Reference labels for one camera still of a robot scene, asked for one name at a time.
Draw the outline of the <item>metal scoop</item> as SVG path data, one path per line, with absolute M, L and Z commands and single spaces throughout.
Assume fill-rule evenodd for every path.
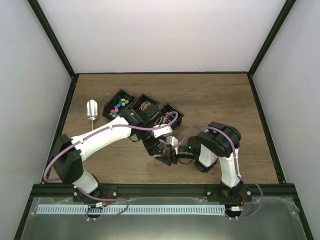
M 86 116 L 91 121 L 91 129 L 94 130 L 94 121 L 98 118 L 98 103 L 91 99 L 86 103 Z

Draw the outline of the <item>clear glass jar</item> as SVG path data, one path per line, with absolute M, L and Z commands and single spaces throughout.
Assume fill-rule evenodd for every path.
M 161 148 L 161 156 L 170 156 L 172 151 L 172 145 L 169 143 L 161 142 L 160 143 Z

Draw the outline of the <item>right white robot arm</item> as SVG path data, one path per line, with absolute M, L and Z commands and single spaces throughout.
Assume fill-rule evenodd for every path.
M 212 121 L 187 139 L 186 145 L 175 137 L 168 137 L 168 147 L 155 158 L 168 166 L 180 159 L 190 159 L 201 173 L 209 172 L 219 162 L 221 194 L 229 202 L 240 196 L 243 180 L 239 170 L 240 132 L 227 124 Z

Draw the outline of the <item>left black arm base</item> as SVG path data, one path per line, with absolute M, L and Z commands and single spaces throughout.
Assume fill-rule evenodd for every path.
M 118 196 L 117 186 L 113 183 L 102 183 L 93 192 L 89 193 L 91 197 L 86 196 L 78 188 L 73 185 L 74 192 L 76 195 L 73 196 L 74 202 L 84 202 L 84 203 L 97 203 L 98 201 L 92 198 L 99 199 L 116 199 Z

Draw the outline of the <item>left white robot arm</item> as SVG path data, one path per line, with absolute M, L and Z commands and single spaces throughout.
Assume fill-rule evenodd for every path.
M 52 152 L 52 167 L 63 184 L 73 184 L 82 189 L 89 201 L 97 202 L 102 196 L 96 178 L 83 168 L 83 162 L 102 148 L 122 139 L 136 135 L 151 156 L 160 155 L 160 137 L 172 133 L 168 125 L 150 128 L 150 115 L 158 113 L 156 106 L 150 105 L 151 113 L 128 109 L 109 123 L 82 135 L 68 137 L 63 134 L 56 140 Z

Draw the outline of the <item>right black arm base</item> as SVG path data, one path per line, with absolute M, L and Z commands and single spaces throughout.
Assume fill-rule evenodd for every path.
M 221 204 L 240 204 L 242 201 L 251 202 L 252 197 L 247 194 L 249 188 L 243 183 L 229 188 L 224 183 L 207 185 L 204 193 L 209 202 Z

